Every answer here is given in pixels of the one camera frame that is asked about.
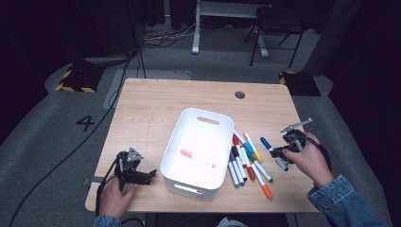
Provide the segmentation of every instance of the jean jacket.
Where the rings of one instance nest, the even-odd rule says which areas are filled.
[[[307,197],[339,227],[389,226],[375,216],[369,205],[342,175],[320,189],[312,188]],[[94,227],[112,226],[121,226],[120,220],[110,216],[99,216],[94,222]]]

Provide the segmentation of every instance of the gray carpet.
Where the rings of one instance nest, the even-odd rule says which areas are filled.
[[[201,34],[200,54],[196,56],[191,54],[191,37],[165,48],[144,48],[144,64],[149,71],[191,72],[193,80],[279,83],[278,74],[288,70],[291,52],[272,50],[267,59],[256,54],[250,67],[253,42],[243,43],[247,32],[248,29],[208,30]],[[303,68],[318,38],[313,31],[306,33],[291,70]],[[274,39],[266,39],[267,44],[272,42]],[[88,187],[82,181],[95,172],[113,117],[111,109],[99,124],[108,111],[103,105],[115,74],[124,65],[108,67],[95,94],[56,92],[55,87],[68,66],[49,76],[44,85],[48,96],[19,123],[0,148],[0,226],[9,223],[29,189],[98,125],[93,135],[27,198],[13,226],[91,226],[93,223],[95,214],[84,206]],[[138,62],[132,61],[128,70],[136,71],[137,66]],[[305,129],[313,131],[328,149],[333,172],[345,175],[375,213],[391,223],[380,183],[327,97],[331,81],[324,76],[315,80],[321,97],[293,97],[301,119],[313,119]],[[86,115],[96,122],[87,132],[84,126],[76,124]],[[145,218],[145,214],[129,213],[123,218],[132,217]],[[297,219],[299,226],[329,226],[322,214],[297,214]],[[288,222],[295,226],[292,214],[288,214]]]

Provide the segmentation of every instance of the hand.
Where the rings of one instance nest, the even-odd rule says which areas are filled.
[[[320,144],[318,138],[310,132],[304,132],[309,137]],[[288,149],[283,149],[283,154],[312,181],[321,188],[334,180],[334,176],[327,166],[327,162],[321,151],[309,141],[306,141],[305,147],[301,152],[295,153]]]
[[[100,198],[99,214],[121,218],[127,212],[137,188],[138,184],[132,185],[127,194],[124,195],[120,190],[118,178],[110,179],[106,183]]]

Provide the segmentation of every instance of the dark background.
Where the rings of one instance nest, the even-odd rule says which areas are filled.
[[[128,15],[115,13],[127,9],[125,1],[113,1],[112,5],[110,1],[77,2],[78,7],[74,1],[2,3],[0,144],[47,95],[44,81],[56,70],[70,62],[84,64],[85,57],[125,54],[135,48],[135,37],[127,32]],[[131,2],[136,23],[164,22],[162,0]],[[191,16],[182,13],[192,9],[193,3],[170,0],[174,26],[192,23]],[[400,5],[393,1],[362,1],[324,72],[334,83],[330,98],[383,185],[394,226],[401,223],[396,214],[401,202],[396,175],[401,172],[397,150],[401,126],[397,83],[401,76]],[[102,21],[105,13],[115,15],[114,21]]]

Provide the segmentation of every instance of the person's right hand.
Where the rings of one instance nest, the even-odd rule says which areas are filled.
[[[320,144],[318,138],[310,132],[304,132],[305,137],[309,137]],[[322,152],[312,143],[306,141],[305,147],[300,152],[292,152],[283,149],[283,154],[312,181],[321,188],[334,180],[334,176],[324,160]]]

